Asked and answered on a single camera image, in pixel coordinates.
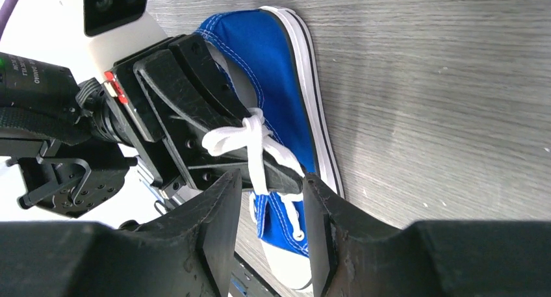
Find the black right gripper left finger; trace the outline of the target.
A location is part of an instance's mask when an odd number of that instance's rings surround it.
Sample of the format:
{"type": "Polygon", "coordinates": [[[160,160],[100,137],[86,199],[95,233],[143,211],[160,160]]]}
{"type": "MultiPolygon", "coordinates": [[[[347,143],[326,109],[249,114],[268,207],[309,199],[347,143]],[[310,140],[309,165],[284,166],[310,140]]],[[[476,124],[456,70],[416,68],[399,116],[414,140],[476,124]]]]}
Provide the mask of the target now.
{"type": "Polygon", "coordinates": [[[2,296],[227,296],[242,175],[133,229],[96,222],[1,224],[2,296]]]}

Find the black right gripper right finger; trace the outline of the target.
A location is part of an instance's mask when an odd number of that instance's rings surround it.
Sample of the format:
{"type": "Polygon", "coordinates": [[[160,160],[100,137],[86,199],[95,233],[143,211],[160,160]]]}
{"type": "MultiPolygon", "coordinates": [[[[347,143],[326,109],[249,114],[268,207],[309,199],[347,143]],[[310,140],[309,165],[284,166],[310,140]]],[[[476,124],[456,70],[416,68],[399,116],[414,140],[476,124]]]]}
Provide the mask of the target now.
{"type": "Polygon", "coordinates": [[[315,296],[549,296],[550,223],[424,220],[392,227],[310,174],[315,296]]]}

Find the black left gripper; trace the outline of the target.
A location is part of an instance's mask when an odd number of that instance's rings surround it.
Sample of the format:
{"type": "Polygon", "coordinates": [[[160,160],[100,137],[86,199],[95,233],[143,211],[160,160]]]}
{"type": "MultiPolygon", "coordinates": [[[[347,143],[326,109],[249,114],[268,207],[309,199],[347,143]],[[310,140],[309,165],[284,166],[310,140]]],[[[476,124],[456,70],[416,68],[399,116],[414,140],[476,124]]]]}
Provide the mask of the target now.
{"type": "Polygon", "coordinates": [[[302,192],[301,164],[273,139],[262,110],[242,104],[202,36],[165,38],[103,72],[97,130],[137,149],[155,188],[180,180],[204,189],[238,170],[244,190],[302,192]]]}

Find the white shoelace of sneaker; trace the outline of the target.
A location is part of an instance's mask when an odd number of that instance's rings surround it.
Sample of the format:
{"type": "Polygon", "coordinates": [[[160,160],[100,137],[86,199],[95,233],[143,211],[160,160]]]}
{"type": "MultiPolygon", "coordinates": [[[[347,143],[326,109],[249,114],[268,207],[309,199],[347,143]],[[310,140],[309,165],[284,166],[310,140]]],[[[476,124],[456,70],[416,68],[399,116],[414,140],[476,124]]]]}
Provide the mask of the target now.
{"type": "Polygon", "coordinates": [[[265,126],[264,114],[260,108],[249,108],[251,116],[242,120],[241,127],[220,127],[206,133],[201,141],[209,155],[219,157],[241,148],[247,149],[248,170],[251,176],[253,194],[250,194],[250,216],[257,223],[255,198],[269,195],[264,171],[263,153],[269,153],[278,164],[294,170],[304,177],[296,156],[273,138],[273,132],[265,126]]]}

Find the blue canvas sneaker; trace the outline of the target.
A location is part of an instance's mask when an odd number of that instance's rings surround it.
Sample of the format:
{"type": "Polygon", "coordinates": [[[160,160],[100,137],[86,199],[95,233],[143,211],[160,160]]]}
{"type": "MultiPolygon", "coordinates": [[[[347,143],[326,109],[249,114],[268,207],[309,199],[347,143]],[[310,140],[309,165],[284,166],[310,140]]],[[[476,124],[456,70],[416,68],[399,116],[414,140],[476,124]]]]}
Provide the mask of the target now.
{"type": "MultiPolygon", "coordinates": [[[[246,108],[260,108],[273,139],[343,195],[322,104],[314,44],[289,8],[262,6],[211,15],[196,32],[246,108]]],[[[274,277],[296,292],[313,281],[302,194],[271,192],[254,201],[257,237],[274,277]]]]}

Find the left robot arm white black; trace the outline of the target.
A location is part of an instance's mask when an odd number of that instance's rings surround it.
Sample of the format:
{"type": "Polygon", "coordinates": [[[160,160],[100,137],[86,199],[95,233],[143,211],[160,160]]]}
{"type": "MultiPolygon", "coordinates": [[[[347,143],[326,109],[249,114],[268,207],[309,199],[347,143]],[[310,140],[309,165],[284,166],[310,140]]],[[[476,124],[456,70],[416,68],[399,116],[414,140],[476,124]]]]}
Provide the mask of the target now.
{"type": "Polygon", "coordinates": [[[163,199],[237,169],[244,190],[302,191],[301,164],[247,109],[198,34],[166,38],[77,84],[69,69],[1,55],[1,154],[21,167],[23,209],[79,218],[136,166],[163,199]]]}

